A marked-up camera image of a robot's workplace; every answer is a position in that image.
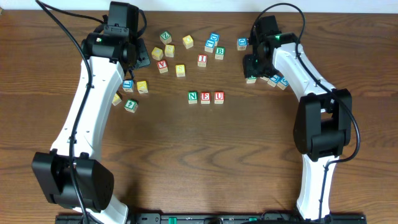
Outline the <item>red E block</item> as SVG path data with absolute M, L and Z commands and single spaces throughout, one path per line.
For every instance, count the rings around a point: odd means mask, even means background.
M 211 103 L 211 93 L 210 92 L 201 92 L 200 103 L 201 104 L 210 104 Z

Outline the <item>red U block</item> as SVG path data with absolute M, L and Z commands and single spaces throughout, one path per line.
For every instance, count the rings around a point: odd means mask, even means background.
M 223 104 L 224 103 L 224 92 L 216 91 L 214 92 L 214 104 Z

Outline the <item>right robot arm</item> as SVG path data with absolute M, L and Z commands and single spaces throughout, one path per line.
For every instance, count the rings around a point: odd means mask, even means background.
M 274 81 L 282 75 L 298 99 L 293 137 L 303 172 L 296 208 L 302 220 L 323 221 L 330 214 L 333 170 L 351 139 L 351 94 L 320 75 L 299 38 L 280 31 L 274 16 L 254 22 L 249 45 L 252 53 L 243 58 L 244 76 Z

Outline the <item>green N block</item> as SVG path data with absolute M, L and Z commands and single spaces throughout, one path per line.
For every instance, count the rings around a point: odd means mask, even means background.
M 198 93 L 196 91 L 189 91 L 188 92 L 188 103 L 189 104 L 198 103 Z

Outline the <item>green R block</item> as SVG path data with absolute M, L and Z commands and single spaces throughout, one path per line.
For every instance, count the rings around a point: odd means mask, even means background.
M 257 80 L 256 77 L 249 77 L 249 78 L 246 78 L 246 83 L 247 84 L 252 84 L 252 83 L 255 83 L 256 80 Z

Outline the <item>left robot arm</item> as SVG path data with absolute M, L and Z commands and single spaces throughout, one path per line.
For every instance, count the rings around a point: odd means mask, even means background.
M 80 223 L 126 223 L 128 206 L 113 194 L 114 175 L 100 162 L 113 98 L 127 73 L 150 63 L 142 39 L 144 12 L 113 1 L 109 14 L 76 48 L 80 81 L 67 119 L 48 153 L 37 152 L 32 170 L 49 203 L 76 210 Z

